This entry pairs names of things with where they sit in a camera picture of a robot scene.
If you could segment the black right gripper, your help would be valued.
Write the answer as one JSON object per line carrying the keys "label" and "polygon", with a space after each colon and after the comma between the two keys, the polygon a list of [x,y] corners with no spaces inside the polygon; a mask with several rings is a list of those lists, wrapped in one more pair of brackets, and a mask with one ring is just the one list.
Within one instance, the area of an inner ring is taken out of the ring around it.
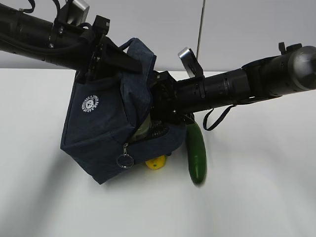
{"label": "black right gripper", "polygon": [[152,94],[152,108],[150,111],[153,120],[160,120],[170,124],[184,124],[184,119],[177,108],[177,80],[168,72],[154,71],[150,83]]}

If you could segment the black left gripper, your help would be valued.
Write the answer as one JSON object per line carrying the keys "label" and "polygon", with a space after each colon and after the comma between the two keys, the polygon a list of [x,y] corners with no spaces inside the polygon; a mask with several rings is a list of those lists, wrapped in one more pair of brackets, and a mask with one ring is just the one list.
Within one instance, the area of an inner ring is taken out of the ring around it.
{"label": "black left gripper", "polygon": [[142,73],[151,66],[151,51],[139,38],[131,38],[117,46],[106,38],[109,28],[110,20],[96,15],[92,25],[95,39],[84,72],[85,83],[114,77],[118,70]]}

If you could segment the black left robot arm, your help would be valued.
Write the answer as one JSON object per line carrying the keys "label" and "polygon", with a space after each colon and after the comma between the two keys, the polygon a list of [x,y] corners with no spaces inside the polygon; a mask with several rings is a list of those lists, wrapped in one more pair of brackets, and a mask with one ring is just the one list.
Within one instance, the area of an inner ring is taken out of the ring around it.
{"label": "black left robot arm", "polygon": [[54,2],[53,22],[31,16],[31,9],[0,6],[0,49],[76,71],[75,82],[114,76],[118,72],[139,75],[145,67],[107,37],[110,20],[97,15],[85,21],[88,8],[78,9],[73,0],[64,6]]}

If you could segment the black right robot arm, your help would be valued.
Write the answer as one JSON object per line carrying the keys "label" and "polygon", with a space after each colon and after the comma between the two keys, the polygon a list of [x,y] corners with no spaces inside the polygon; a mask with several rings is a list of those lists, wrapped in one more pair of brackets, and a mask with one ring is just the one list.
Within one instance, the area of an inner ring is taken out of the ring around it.
{"label": "black right robot arm", "polygon": [[300,43],[278,45],[280,54],[262,58],[244,66],[207,77],[190,49],[182,61],[189,78],[176,80],[169,72],[156,73],[151,93],[153,119],[178,124],[194,123],[194,113],[223,107],[223,113],[208,131],[221,123],[237,106],[271,100],[284,95],[315,90],[316,49]]}

